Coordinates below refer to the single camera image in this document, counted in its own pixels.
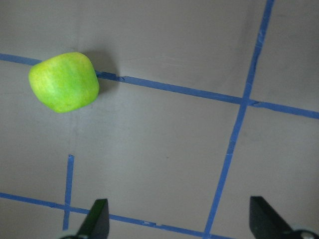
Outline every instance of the gray surface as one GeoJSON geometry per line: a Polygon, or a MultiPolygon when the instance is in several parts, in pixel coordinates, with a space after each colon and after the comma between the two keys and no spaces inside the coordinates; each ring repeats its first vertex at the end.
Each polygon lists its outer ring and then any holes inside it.
{"type": "MultiPolygon", "coordinates": [[[[100,71],[242,96],[265,1],[8,1],[0,53],[44,60],[80,51],[100,71]]],[[[318,1],[275,3],[252,98],[318,111],[318,1]]],[[[100,80],[91,105],[56,114],[30,66],[0,61],[0,192],[72,206],[108,197],[112,214],[203,231],[238,105],[100,80]]],[[[319,120],[249,108],[212,233],[252,239],[251,195],[319,231],[319,120]]],[[[49,238],[63,211],[0,199],[0,238],[49,238]]],[[[77,229],[84,215],[71,214],[77,229]]],[[[111,221],[110,239],[191,238],[111,221]]]]}

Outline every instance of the black object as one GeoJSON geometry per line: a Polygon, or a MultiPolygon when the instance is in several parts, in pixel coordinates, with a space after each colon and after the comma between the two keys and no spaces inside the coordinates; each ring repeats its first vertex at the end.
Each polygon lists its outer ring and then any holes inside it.
{"type": "Polygon", "coordinates": [[[74,236],[61,239],[107,239],[110,230],[109,206],[107,199],[97,199],[74,236]]]}
{"type": "Polygon", "coordinates": [[[250,197],[249,227],[256,239],[319,239],[307,230],[294,231],[263,197],[250,197]]]}

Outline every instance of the metal bolt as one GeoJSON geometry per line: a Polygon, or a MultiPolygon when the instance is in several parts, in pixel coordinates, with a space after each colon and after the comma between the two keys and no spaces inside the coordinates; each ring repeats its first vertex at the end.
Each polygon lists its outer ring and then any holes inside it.
{"type": "Polygon", "coordinates": [[[303,239],[315,239],[315,236],[308,232],[302,232],[301,237],[303,239]]]}

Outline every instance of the toy apple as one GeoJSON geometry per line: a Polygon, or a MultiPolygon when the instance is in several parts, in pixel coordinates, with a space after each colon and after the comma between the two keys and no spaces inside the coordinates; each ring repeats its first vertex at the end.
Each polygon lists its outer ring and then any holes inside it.
{"type": "Polygon", "coordinates": [[[58,113],[92,103],[99,92],[93,65],[79,52],[64,53],[34,65],[29,82],[37,98],[58,113]]]}

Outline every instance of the apple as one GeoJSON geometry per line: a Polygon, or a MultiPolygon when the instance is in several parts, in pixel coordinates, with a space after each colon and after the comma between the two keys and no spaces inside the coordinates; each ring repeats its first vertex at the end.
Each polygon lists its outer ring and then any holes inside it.
{"type": "Polygon", "coordinates": [[[79,52],[57,55],[34,65],[29,82],[37,98],[57,113],[86,106],[99,93],[93,65],[79,52]]]}

